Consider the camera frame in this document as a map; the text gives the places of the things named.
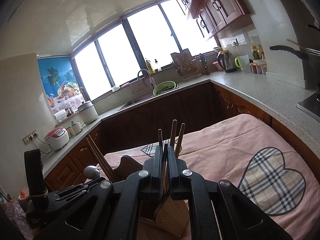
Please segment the carved wooden chopstick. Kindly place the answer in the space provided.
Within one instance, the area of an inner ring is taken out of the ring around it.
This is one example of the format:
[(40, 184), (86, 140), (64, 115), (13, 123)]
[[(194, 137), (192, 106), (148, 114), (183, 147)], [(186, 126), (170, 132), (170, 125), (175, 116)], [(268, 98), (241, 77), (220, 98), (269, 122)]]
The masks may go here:
[(182, 140), (183, 140), (183, 136), (184, 136), (184, 130), (185, 130), (185, 123), (181, 124), (181, 128), (180, 128), (180, 132), (178, 135), (178, 140), (177, 140), (177, 144), (175, 147), (175, 157), (178, 158), (180, 151), (181, 151), (181, 147), (182, 147)]

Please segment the wooden utensil holder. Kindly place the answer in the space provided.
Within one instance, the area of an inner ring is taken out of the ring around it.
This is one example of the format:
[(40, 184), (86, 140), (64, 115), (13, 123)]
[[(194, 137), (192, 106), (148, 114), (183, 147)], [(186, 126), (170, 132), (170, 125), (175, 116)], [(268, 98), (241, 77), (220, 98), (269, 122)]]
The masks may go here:
[(182, 239), (189, 229), (189, 210), (185, 201), (169, 196), (167, 165), (162, 165), (160, 199), (152, 204), (143, 200), (137, 239)]

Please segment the red white rice cooker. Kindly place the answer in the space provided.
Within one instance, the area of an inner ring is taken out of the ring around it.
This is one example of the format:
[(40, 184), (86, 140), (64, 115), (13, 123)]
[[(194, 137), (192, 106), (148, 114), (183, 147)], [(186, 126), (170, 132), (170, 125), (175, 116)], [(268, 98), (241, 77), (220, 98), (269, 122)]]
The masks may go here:
[(65, 128), (57, 127), (44, 137), (44, 141), (52, 151), (58, 151), (69, 142), (69, 135)]

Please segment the pink heart-print tablecloth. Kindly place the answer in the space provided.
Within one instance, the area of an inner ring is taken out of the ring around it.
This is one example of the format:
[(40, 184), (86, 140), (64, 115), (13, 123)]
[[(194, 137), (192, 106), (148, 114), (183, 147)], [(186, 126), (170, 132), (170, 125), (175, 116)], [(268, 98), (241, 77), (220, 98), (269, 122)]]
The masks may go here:
[(241, 114), (184, 135), (179, 158), (204, 179), (227, 179), (293, 239), (315, 239), (319, 182), (273, 128)]

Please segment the small white lidded pot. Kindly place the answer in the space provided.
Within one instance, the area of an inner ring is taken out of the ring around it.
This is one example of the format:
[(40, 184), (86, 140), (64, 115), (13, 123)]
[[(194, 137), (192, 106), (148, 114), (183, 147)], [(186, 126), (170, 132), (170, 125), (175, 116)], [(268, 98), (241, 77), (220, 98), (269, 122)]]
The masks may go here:
[(80, 132), (82, 132), (82, 125), (79, 121), (78, 122), (72, 121), (70, 129), (71, 129), (72, 135), (75, 136), (75, 135), (79, 134)]

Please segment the white electric cooker pot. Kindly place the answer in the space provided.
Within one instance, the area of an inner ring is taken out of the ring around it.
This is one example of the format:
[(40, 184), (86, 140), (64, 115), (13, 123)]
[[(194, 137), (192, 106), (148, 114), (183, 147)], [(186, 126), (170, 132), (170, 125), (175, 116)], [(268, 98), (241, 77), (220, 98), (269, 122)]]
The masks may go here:
[(85, 125), (89, 125), (98, 118), (98, 113), (95, 109), (95, 106), (90, 100), (83, 102), (78, 107), (78, 111)]

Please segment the green colander basin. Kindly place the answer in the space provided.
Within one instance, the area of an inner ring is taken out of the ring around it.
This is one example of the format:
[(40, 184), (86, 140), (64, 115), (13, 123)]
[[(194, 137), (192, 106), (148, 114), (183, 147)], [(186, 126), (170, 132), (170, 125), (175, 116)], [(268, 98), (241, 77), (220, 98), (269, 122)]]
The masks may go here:
[(159, 94), (162, 94), (164, 92), (167, 92), (169, 90), (175, 89), (176, 88), (176, 83), (174, 81), (164, 81), (162, 83), (160, 83), (159, 85), (157, 85), (154, 89), (153, 89), (153, 95), (157, 96)]

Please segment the lower wooden counter cabinets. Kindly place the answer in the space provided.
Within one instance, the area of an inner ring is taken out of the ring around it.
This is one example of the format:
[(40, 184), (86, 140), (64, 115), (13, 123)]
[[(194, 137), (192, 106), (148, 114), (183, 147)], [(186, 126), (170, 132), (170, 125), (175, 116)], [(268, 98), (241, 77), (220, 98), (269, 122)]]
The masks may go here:
[(159, 128), (163, 130), (164, 139), (170, 138), (174, 119), (179, 125), (185, 123), (185, 132), (191, 133), (239, 114), (252, 115), (270, 126), (302, 156), (319, 178), (319, 160), (315, 152), (288, 125), (244, 96), (206, 82), (95, 120), (84, 127), (79, 139), (72, 138), (71, 145), (62, 148), (63, 154), (45, 172), (44, 182), (49, 191), (55, 191), (85, 181), (84, 168), (98, 162), (87, 138), (94, 141), (102, 154), (109, 154), (156, 141)]

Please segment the oil bottle on sill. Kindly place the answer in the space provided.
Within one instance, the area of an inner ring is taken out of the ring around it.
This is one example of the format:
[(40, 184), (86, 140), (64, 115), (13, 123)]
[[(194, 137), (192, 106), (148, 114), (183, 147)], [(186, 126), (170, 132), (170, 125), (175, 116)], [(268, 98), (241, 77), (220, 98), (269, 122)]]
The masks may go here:
[(146, 59), (146, 60), (145, 60), (145, 64), (146, 64), (147, 69), (148, 69), (148, 71), (150, 72), (150, 74), (154, 74), (155, 71), (153, 70), (150, 61)]

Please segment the dish drying rack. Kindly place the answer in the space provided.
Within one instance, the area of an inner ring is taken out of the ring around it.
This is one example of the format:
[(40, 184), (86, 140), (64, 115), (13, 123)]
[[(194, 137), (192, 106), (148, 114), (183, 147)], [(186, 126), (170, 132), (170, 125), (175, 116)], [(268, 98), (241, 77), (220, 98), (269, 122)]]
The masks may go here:
[(171, 58), (172, 66), (183, 80), (187, 81), (201, 75), (197, 60), (191, 56), (189, 49), (184, 49), (180, 53), (171, 53)]

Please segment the gas stove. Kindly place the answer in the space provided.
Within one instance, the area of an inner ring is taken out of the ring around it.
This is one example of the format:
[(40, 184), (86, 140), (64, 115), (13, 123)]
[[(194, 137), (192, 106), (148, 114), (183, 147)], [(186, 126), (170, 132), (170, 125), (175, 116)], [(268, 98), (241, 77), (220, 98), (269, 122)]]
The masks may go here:
[(320, 121), (320, 101), (318, 97), (318, 93), (314, 93), (305, 100), (297, 103), (297, 107), (317, 121)]

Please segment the steel electric kettle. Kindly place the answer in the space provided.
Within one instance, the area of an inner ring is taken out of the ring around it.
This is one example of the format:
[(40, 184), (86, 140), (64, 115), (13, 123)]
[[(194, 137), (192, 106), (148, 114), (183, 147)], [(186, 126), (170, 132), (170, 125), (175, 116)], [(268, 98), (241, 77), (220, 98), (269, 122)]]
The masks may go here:
[(239, 69), (235, 66), (234, 59), (227, 50), (221, 50), (218, 52), (217, 62), (226, 73), (235, 72)]

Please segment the black wok with lid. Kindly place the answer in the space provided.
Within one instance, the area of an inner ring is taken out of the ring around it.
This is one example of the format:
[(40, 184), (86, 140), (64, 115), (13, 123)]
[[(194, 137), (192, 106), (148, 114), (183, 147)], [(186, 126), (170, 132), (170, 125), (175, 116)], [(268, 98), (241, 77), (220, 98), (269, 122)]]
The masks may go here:
[(269, 46), (270, 51), (285, 51), (288, 53), (291, 53), (298, 57), (301, 60), (312, 60), (317, 63), (319, 63), (319, 49), (313, 49), (309, 47), (305, 47), (300, 45), (298, 42), (295, 42), (289, 38), (286, 39), (286, 42), (294, 45), (297, 47), (297, 49), (292, 48), (291, 46), (283, 45), (283, 44), (278, 44), (278, 45), (273, 45)]

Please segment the wall power socket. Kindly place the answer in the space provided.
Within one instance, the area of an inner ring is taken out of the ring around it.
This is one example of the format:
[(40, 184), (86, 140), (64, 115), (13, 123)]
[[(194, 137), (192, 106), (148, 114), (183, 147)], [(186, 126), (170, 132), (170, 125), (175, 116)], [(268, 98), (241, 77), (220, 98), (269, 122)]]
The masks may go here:
[(39, 133), (37, 130), (34, 130), (29, 135), (23, 138), (23, 142), (25, 145), (29, 144), (32, 140), (36, 139), (39, 136)]

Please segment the upper wooden wall cabinets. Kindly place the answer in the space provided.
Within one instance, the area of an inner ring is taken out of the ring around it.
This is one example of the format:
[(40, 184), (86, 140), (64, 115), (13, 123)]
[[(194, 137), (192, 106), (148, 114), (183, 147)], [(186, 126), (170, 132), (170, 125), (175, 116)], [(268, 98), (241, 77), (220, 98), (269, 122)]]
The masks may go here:
[(204, 38), (216, 38), (217, 33), (233, 23), (248, 22), (249, 9), (244, 0), (179, 0), (186, 15), (199, 21)]

